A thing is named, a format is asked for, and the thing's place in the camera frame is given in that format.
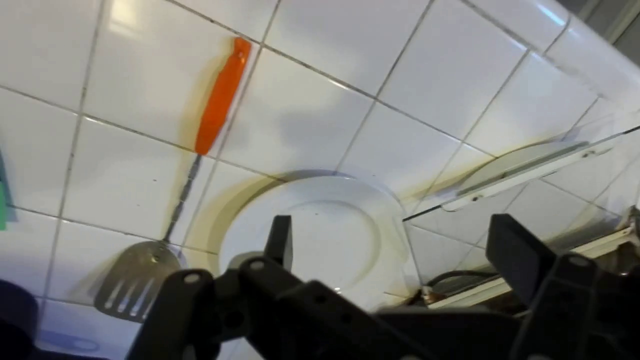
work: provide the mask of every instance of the spatula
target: spatula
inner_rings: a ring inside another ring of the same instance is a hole
[[[158,297],[163,283],[181,268],[178,256],[171,251],[171,236],[199,174],[201,161],[212,149],[224,126],[240,78],[244,75],[250,48],[252,44],[249,41],[236,38],[234,53],[217,78],[199,128],[199,157],[191,166],[188,179],[172,212],[165,239],[134,245],[121,254],[95,298],[95,306],[100,313],[124,320],[143,322],[155,298]]]

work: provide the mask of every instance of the white plate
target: white plate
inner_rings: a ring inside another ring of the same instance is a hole
[[[366,310],[382,304],[410,256],[396,198],[354,179],[318,176],[252,201],[226,231],[221,273],[239,254],[262,252],[278,215],[292,216],[292,273]]]

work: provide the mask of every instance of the green object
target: green object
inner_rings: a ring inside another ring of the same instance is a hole
[[[0,183],[0,231],[7,231],[7,195],[4,195],[4,183]]]

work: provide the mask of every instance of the metal spatula head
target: metal spatula head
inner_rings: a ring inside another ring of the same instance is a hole
[[[95,306],[122,320],[143,322],[163,283],[181,268],[167,243],[141,243],[127,249],[107,275]]]

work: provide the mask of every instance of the orange handle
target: orange handle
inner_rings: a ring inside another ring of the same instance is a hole
[[[196,140],[196,153],[201,157],[204,157],[212,149],[212,145],[217,142],[224,126],[224,121],[234,102],[250,53],[252,53],[252,42],[244,38],[234,41],[234,53],[228,56],[223,73],[219,75],[201,121],[201,131]]]

